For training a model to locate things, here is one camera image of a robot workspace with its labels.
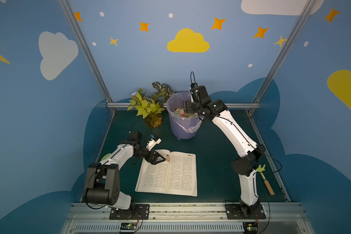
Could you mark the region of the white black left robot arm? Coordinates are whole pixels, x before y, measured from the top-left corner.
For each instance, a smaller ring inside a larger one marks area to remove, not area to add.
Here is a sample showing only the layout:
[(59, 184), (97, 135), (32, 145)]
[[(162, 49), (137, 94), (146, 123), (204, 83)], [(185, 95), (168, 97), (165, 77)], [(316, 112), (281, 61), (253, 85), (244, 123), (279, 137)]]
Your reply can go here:
[(152, 165), (165, 162), (165, 157), (154, 150), (161, 143), (156, 135), (150, 135), (145, 146), (140, 145), (141, 133), (131, 131), (129, 138), (119, 142), (116, 150), (98, 163), (87, 168), (82, 201), (87, 205), (108, 205), (119, 211), (136, 213), (132, 196), (121, 192), (120, 169), (132, 157), (142, 158)]

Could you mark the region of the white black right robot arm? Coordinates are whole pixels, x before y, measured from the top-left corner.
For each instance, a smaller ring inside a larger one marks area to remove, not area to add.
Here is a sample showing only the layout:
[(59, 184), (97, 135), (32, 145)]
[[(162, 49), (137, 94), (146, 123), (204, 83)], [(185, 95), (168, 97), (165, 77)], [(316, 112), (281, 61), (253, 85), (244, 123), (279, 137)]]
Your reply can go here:
[(190, 94), (191, 100), (183, 103), (184, 112), (197, 113), (199, 117), (211, 120), (237, 151), (238, 158), (232, 162), (232, 167), (239, 175), (240, 212), (248, 217), (260, 207), (256, 175), (260, 157), (265, 154), (266, 148), (257, 144), (244, 132), (222, 100), (212, 101), (203, 85), (192, 83)]

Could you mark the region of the paperback book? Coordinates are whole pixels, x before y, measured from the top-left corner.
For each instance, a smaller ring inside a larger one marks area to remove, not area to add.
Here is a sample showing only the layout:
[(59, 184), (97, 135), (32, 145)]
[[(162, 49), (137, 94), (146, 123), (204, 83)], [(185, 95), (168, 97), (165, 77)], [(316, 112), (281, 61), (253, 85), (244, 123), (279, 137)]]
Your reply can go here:
[(135, 191), (179, 196), (198, 196), (196, 155), (157, 150), (165, 161), (142, 161)]

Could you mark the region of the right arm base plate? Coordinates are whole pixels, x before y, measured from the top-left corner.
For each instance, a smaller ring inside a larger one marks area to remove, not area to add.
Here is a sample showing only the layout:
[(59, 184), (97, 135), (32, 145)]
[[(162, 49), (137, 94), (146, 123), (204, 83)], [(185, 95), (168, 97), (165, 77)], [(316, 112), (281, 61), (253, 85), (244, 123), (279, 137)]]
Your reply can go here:
[(259, 203), (253, 206), (226, 203), (224, 206), (228, 219), (266, 219), (264, 208)]

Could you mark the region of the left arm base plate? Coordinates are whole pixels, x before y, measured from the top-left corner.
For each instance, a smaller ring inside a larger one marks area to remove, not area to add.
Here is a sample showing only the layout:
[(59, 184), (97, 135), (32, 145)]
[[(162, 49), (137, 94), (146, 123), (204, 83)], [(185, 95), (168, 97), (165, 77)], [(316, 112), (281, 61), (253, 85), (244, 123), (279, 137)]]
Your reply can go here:
[(135, 204), (135, 207), (131, 207), (128, 210), (119, 208), (112, 208), (109, 219), (110, 220), (148, 220), (150, 212), (149, 204)]

